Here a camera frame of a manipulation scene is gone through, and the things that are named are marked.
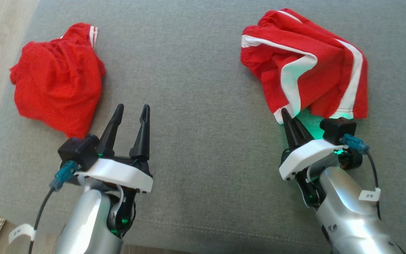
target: blue cable connector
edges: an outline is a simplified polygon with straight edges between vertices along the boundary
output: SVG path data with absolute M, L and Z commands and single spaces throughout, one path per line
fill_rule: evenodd
M 365 155 L 369 150 L 369 146 L 366 143 L 350 134 L 345 134 L 341 143 L 359 151 L 362 155 Z
M 50 188 L 53 188 L 56 192 L 59 191 L 63 187 L 63 184 L 70 180 L 77 170 L 78 164 L 76 162 L 67 161 L 54 176 L 54 180 L 50 183 Z

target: white stripe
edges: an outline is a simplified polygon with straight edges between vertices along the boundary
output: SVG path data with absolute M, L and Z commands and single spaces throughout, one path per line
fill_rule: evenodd
M 300 23 L 302 23 L 302 21 L 300 21 L 300 19 L 298 19 L 296 16 L 294 16 L 294 15 L 292 15 L 292 14 L 287 13 L 286 11 L 277 10 L 277 12 L 282 13 L 282 14 L 284 14 L 284 15 L 286 15 L 286 16 L 289 16 L 289 17 L 291 17 L 292 19 L 295 19 L 296 21 L 299 21 Z
M 93 47 L 94 48 L 97 43 L 97 36 L 98 36 L 98 27 L 95 27 L 95 31 L 93 32 Z
M 91 45 L 92 48 L 93 48 L 93 26 L 90 26 L 89 40 L 90 40 L 90 45 Z
M 363 66 L 363 55 L 353 45 L 338 39 L 337 41 L 344 45 L 352 53 L 353 67 L 349 85 L 343 94 L 343 98 L 341 99 L 337 110 L 334 114 L 332 114 L 332 116 L 330 116 L 330 118 L 337 119 L 340 117 L 345 117 L 347 119 L 352 119 L 354 117 L 353 106 L 355 104 L 356 92 L 358 91 L 359 78 L 361 76 L 361 68 Z
M 269 45 L 274 48 L 280 48 L 304 55 L 303 57 L 284 65 L 280 73 L 280 84 L 282 86 L 283 93 L 288 99 L 290 108 L 292 110 L 287 108 L 287 106 L 285 107 L 288 109 L 291 116 L 295 117 L 298 113 L 300 113 L 301 109 L 300 93 L 297 81 L 302 74 L 304 74 L 306 71 L 316 66 L 318 61 L 317 57 L 309 52 L 304 52 L 265 39 L 253 37 L 250 35 L 242 35 L 241 38 L 242 48 L 256 47 L 261 44 Z M 281 117 L 281 113 L 277 114 L 277 112 L 274 112 L 274 116 L 279 124 L 283 124 L 283 118 Z

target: couch cushion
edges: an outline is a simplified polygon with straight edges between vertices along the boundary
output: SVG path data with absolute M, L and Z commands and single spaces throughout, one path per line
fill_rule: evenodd
M 125 104 L 115 151 L 126 155 L 144 103 L 151 106 L 153 191 L 137 197 L 129 244 L 196 253 L 327 253 L 295 182 L 281 180 L 284 129 L 261 84 L 239 60 L 244 27 L 292 8 L 354 43 L 369 61 L 371 145 L 385 228 L 406 249 L 406 2 L 307 0 L 41 0 L 25 42 L 61 36 L 74 23 L 99 27 L 107 68 L 91 132 Z M 319 118 L 299 115 L 313 133 Z M 58 169 L 63 134 L 18 115 L 13 85 L 0 110 L 0 213 L 34 223 Z M 368 163 L 351 172 L 373 187 Z M 59 233 L 81 195 L 67 185 L 48 202 L 40 230 Z

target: wooden floor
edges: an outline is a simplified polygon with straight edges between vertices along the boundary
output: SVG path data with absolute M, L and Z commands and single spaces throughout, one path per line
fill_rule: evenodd
M 8 69 L 13 66 L 21 46 L 29 20 L 38 0 L 0 0 L 0 102 L 3 88 L 8 81 Z M 15 226 L 9 222 L 0 233 L 0 254 L 25 254 L 29 247 L 27 237 L 19 237 L 10 246 L 8 234 Z M 58 235 L 38 234 L 33 253 L 52 254 Z M 135 246 L 124 246 L 123 254 L 178 254 L 179 252 L 150 249 Z

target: couch seam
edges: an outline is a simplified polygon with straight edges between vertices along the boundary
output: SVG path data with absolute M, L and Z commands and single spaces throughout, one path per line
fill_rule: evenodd
M 209 232 L 209 233 L 213 233 L 213 234 L 220 234 L 220 235 L 226 235 L 226 236 L 233 236 L 233 235 L 237 235 L 240 237 L 253 236 L 253 237 L 258 238 L 261 241 L 269 241 L 269 242 L 285 241 L 291 245 L 304 244 L 307 246 L 318 246 L 318 247 L 325 246 L 324 244 L 311 244 L 311 243 L 305 243 L 302 241 L 291 240 L 291 239 L 287 239 L 287 238 L 280 238 L 280 237 L 275 237 L 275 236 L 270 236 L 270 235 L 261 235 L 258 233 L 247 233 L 247 232 L 219 229 L 219 228 L 206 227 L 206 226 L 187 225 L 187 224 L 181 224 L 181 223 L 175 223 L 175 222 L 164 222 L 164 221 L 160 221 L 160 220 L 149 220 L 149 219 L 137 218 L 136 221 L 138 221 L 138 220 L 140 220 L 141 224 L 151 224 L 151 225 L 161 226 L 161 227 L 165 227 L 165 228 L 171 228 L 171 227 L 178 228 L 179 227 L 179 228 L 183 228 L 185 230 L 190 230 L 190 231 Z

